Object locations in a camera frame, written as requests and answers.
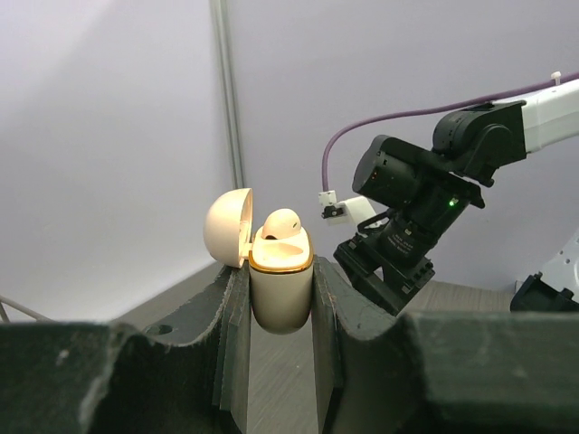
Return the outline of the beige earbud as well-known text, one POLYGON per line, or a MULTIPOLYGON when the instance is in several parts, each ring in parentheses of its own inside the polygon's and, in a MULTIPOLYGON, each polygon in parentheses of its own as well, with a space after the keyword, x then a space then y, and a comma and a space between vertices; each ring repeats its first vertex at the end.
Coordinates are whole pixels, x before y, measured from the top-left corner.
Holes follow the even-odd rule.
POLYGON ((282 240, 296 236, 301 231, 301 221, 297 213, 289 208, 272 212, 262 226, 264 240, 282 240))

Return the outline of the beige earbud charging case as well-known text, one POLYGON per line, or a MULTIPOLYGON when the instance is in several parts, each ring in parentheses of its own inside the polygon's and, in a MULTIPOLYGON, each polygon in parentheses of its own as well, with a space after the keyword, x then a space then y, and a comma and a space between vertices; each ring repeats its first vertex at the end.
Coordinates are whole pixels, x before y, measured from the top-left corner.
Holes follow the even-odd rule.
POLYGON ((252 312, 259 326, 274 335, 303 327, 311 309, 314 250, 301 224, 298 235, 264 240, 253 224, 253 191, 231 190, 219 196, 204 221, 204 245, 217 262, 249 266, 252 312))

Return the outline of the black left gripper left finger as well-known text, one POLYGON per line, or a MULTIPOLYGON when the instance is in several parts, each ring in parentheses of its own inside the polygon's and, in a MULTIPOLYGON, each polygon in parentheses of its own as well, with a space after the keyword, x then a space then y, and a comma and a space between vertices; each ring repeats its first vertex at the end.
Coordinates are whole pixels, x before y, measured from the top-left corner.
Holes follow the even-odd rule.
POLYGON ((4 433, 243 433, 250 273, 224 267, 144 329, 121 323, 1 327, 4 433))

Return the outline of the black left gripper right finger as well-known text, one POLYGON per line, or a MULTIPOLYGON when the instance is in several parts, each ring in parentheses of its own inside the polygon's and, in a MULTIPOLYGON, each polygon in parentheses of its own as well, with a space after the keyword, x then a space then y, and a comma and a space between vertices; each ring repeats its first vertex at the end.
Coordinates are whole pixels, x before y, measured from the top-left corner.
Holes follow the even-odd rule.
POLYGON ((575 433, 578 317, 418 312, 394 317, 313 263, 322 433, 575 433))

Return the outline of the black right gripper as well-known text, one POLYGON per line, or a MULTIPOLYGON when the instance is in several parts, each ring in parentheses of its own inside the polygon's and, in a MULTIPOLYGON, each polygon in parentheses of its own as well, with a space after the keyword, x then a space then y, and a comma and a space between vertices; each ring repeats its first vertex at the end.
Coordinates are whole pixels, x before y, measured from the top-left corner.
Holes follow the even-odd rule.
POLYGON ((338 244, 334 259, 356 291, 397 316, 435 274, 430 248, 415 227, 391 219, 338 244))

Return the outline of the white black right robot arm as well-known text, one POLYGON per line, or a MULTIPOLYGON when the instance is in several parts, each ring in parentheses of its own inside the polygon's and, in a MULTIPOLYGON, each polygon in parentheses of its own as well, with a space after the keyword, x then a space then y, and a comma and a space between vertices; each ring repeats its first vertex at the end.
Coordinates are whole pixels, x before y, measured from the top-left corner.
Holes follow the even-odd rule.
POLYGON ((322 215, 352 222, 356 235, 334 253, 353 288, 399 314, 433 277, 428 253, 502 166, 578 133, 578 77, 549 80, 438 108, 424 149, 396 137, 373 139, 354 174, 353 197, 328 186, 322 215))

